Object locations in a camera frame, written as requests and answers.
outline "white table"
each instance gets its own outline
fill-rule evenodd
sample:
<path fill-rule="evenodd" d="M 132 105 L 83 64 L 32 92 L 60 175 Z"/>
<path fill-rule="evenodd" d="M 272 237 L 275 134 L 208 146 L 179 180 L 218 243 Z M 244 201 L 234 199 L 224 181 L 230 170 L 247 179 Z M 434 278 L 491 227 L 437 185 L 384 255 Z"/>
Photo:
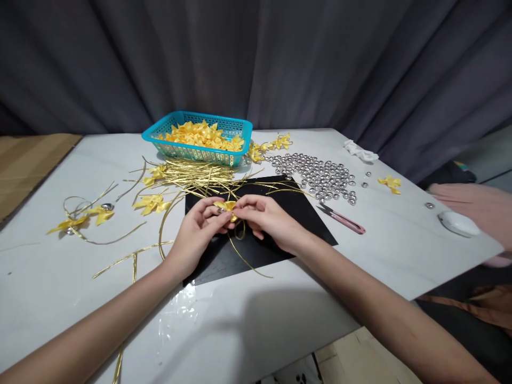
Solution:
<path fill-rule="evenodd" d="M 274 140 L 276 131 L 256 131 L 253 139 Z M 395 171 L 349 156 L 346 138 L 332 129 L 294 130 L 290 152 L 344 163 L 356 176 L 357 205 L 345 200 L 329 206 L 366 228 L 357 235 L 319 213 L 337 239 L 335 248 L 393 290 L 412 300 L 500 253 L 486 234 L 467 239 L 446 230 L 437 214 L 447 208 L 402 178 L 402 195 L 391 194 L 377 177 Z M 141 155 L 158 161 L 153 145 L 136 134 L 85 137 L 30 201 L 0 233 L 0 249 L 39 242 L 0 253 L 0 371 L 86 316 L 131 284 L 132 263 L 122 262 L 97 279 L 91 277 L 123 256 L 158 241 L 161 215 L 143 218 L 131 204 L 136 191 L 116 203 L 115 215 L 84 231 L 110 241 L 148 221 L 112 245 L 92 245 L 77 236 L 45 233 L 65 219 L 62 201 L 71 195 L 98 197 L 112 181 L 120 186 L 102 202 L 114 202 L 138 173 Z M 268 163 L 252 165 L 259 176 L 275 175 Z M 369 187 L 363 189 L 366 181 Z M 429 210 L 426 202 L 436 207 Z M 167 219 L 164 239 L 174 239 L 184 215 L 181 202 Z M 139 255 L 139 277 L 160 263 L 158 248 Z M 300 262 L 286 260 L 217 281 L 188 286 L 164 303 L 127 346 L 123 382 L 233 383 L 258 380 L 352 332 L 358 323 Z M 110 383 L 115 357 L 99 374 Z"/>

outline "hand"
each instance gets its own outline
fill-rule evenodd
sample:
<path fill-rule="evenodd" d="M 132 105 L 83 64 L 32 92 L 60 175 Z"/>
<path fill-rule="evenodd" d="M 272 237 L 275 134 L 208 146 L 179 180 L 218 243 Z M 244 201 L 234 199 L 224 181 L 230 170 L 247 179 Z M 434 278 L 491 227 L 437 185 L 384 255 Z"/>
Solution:
<path fill-rule="evenodd" d="M 212 237 L 227 233 L 235 225 L 229 223 L 231 212 L 219 216 L 214 202 L 224 201 L 222 197 L 208 197 L 199 200 L 185 215 L 180 230 L 164 263 L 172 265 L 172 269 L 182 279 L 190 276 L 196 269 L 199 259 Z"/>
<path fill-rule="evenodd" d="M 298 253 L 298 240 L 310 233 L 271 197 L 245 195 L 236 203 L 234 214 L 247 220 L 258 239 L 263 240 L 265 231 L 272 236 L 279 248 L 294 256 Z"/>

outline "blue plastic basket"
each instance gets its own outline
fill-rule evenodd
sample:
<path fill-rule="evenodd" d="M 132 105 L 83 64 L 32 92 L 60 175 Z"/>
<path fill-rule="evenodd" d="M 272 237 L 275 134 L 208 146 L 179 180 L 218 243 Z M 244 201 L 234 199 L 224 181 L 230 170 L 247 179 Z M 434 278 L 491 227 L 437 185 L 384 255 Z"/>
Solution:
<path fill-rule="evenodd" d="M 171 125 L 178 126 L 185 122 L 202 123 L 203 120 L 209 125 L 217 123 L 217 129 L 222 129 L 222 136 L 231 140 L 236 135 L 245 141 L 240 152 L 226 151 L 222 149 L 205 148 L 188 144 L 174 143 L 165 140 L 159 140 L 158 136 L 165 133 L 171 133 Z M 209 163 L 218 163 L 229 166 L 237 166 L 242 156 L 249 150 L 251 143 L 252 123 L 247 120 L 234 119 L 230 117 L 199 114 L 195 112 L 175 111 L 161 118 L 151 127 L 147 128 L 142 138 L 152 142 L 158 151 L 168 157 L 184 157 L 192 160 L 205 161 Z"/>

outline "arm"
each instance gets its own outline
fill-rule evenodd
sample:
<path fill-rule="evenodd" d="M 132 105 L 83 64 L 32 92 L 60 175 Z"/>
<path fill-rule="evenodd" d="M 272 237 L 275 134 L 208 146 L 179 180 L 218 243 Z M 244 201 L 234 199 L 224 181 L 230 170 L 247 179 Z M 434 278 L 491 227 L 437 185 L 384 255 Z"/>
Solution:
<path fill-rule="evenodd" d="M 263 231 L 301 259 L 359 321 L 423 382 L 492 382 L 494 378 L 448 332 L 326 242 L 306 231 L 269 198 L 242 197 L 235 215 L 256 237 Z"/>
<path fill-rule="evenodd" d="M 199 201 L 185 216 L 167 258 L 108 303 L 0 375 L 2 384 L 84 383 L 197 266 L 231 212 L 212 216 L 221 198 Z"/>

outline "wooden floor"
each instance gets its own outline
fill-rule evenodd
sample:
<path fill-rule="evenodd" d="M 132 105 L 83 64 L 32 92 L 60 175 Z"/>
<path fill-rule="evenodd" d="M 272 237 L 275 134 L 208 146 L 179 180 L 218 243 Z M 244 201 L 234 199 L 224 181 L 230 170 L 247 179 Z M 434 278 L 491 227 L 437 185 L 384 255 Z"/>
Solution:
<path fill-rule="evenodd" d="M 315 352 L 324 384 L 421 384 L 416 375 L 361 328 Z"/>

